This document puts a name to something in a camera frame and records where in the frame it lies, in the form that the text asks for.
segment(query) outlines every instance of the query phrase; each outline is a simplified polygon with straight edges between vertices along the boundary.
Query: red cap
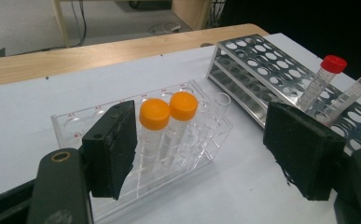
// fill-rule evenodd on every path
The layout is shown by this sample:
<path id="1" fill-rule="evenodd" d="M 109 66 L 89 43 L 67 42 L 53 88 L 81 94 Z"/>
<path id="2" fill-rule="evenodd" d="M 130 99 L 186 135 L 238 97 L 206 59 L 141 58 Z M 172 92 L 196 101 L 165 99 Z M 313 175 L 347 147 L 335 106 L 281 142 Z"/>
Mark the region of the red cap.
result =
<path id="1" fill-rule="evenodd" d="M 330 73 L 339 74 L 345 69 L 348 63 L 340 57 L 327 55 L 320 66 Z"/>

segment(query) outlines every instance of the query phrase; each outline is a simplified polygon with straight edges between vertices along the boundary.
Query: orange cap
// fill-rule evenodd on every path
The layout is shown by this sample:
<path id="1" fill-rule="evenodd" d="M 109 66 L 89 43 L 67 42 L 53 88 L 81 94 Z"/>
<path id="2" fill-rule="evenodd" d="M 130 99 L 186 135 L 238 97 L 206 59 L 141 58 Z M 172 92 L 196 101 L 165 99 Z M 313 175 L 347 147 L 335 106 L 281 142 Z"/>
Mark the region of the orange cap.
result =
<path id="1" fill-rule="evenodd" d="M 194 118 L 198 101 L 191 93 L 178 91 L 172 96 L 169 107 L 171 108 L 171 115 L 174 119 L 188 121 Z"/>
<path id="2" fill-rule="evenodd" d="M 168 104 L 160 99 L 148 99 L 140 106 L 139 120 L 151 131 L 158 131 L 166 127 L 171 111 Z"/>

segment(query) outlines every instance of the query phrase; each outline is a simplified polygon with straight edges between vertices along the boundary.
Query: test tube rack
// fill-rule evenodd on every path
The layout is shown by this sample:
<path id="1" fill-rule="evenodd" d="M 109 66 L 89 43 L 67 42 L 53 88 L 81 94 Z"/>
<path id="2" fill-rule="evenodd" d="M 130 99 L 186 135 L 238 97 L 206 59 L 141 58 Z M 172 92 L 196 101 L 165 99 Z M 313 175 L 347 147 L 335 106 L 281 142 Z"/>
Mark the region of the test tube rack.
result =
<path id="1" fill-rule="evenodd" d="M 206 77 L 264 128 L 268 102 L 295 105 L 315 76 L 262 36 L 248 35 L 218 42 Z M 328 85 L 306 114 L 316 119 L 341 93 Z M 347 139 L 348 155 L 361 149 L 361 104 L 349 106 L 330 128 Z"/>
<path id="2" fill-rule="evenodd" d="M 119 101 L 110 102 L 103 105 L 96 105 L 89 108 L 81 109 L 74 112 L 65 113 L 62 115 L 53 115 L 51 116 L 52 125 L 54 128 L 55 135 L 57 137 L 58 145 L 60 148 L 72 147 L 80 148 L 82 136 L 96 123 L 96 121 L 107 111 L 111 106 L 116 105 L 121 102 L 134 100 L 135 103 L 135 114 L 136 114 L 136 130 L 138 138 L 140 138 L 142 125 L 140 124 L 139 111 L 140 105 L 143 101 L 148 98 L 159 98 L 169 103 L 172 95 L 177 91 L 187 91 L 198 99 L 198 109 L 197 114 L 194 118 L 200 119 L 202 111 L 205 110 L 207 105 L 211 105 L 213 100 L 208 96 L 206 92 L 198 85 L 195 80 L 190 80 L 189 82 L 180 83 L 171 87 L 162 88 L 161 90 L 145 92 L 133 97 L 122 99 Z M 195 130 L 195 126 L 198 125 L 198 121 L 192 119 L 188 126 L 187 130 Z M 168 170 L 167 167 L 163 167 L 163 160 L 157 160 L 153 165 L 153 171 L 148 176 L 143 176 L 145 170 L 148 167 L 140 168 L 141 160 L 141 146 L 140 144 L 136 147 L 135 160 L 133 162 L 133 169 L 128 174 L 125 179 L 125 182 L 122 186 L 121 193 L 117 201 L 113 199 L 106 198 L 92 198 L 92 213 L 95 223 L 103 220 L 108 216 L 112 216 L 123 208 L 139 201 L 141 198 L 149 195 L 152 192 L 161 189 L 167 184 L 173 182 L 175 179 L 178 179 L 184 175 L 187 175 L 198 168 L 210 163 L 218 150 L 221 148 L 230 131 L 232 130 L 233 125 L 228 118 L 224 117 L 218 124 L 213 136 L 210 138 L 210 141 L 207 143 L 207 147 L 197 157 L 188 157 L 184 159 L 184 154 L 182 154 L 181 146 L 184 144 L 186 138 L 183 138 L 180 143 L 179 150 L 174 155 L 173 165 Z M 188 151 L 198 152 L 200 150 L 197 145 L 193 145 Z M 141 178 L 148 178 L 148 182 L 143 182 L 143 185 L 140 185 Z"/>

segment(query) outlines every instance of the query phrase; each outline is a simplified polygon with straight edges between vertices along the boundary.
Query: white table surface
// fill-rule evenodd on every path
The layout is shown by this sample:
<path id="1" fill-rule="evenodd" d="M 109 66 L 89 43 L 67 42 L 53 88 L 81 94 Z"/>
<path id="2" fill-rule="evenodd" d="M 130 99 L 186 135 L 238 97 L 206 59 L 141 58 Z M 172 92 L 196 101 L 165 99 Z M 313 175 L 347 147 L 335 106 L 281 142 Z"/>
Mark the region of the white table surface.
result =
<path id="1" fill-rule="evenodd" d="M 321 59 L 282 34 L 265 36 L 312 71 Z M 205 78 L 214 47 L 0 86 L 0 193 L 35 178 L 38 163 L 58 149 L 50 116 Z M 344 74 L 332 84 L 344 91 Z M 263 130 L 240 106 L 226 116 L 234 129 L 214 161 L 100 223 L 336 223 L 328 202 L 310 202 L 288 186 L 262 144 Z"/>

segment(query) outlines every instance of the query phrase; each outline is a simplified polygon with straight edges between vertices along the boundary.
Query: wooden edge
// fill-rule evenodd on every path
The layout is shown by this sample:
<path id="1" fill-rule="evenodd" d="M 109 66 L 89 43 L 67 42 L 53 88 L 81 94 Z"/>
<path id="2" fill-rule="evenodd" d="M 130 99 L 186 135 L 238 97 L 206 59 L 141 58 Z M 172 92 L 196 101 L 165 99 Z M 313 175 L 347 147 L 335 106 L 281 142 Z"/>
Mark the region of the wooden edge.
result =
<path id="1" fill-rule="evenodd" d="M 123 63 L 246 35 L 268 35 L 254 24 L 159 35 L 0 58 L 0 85 Z"/>

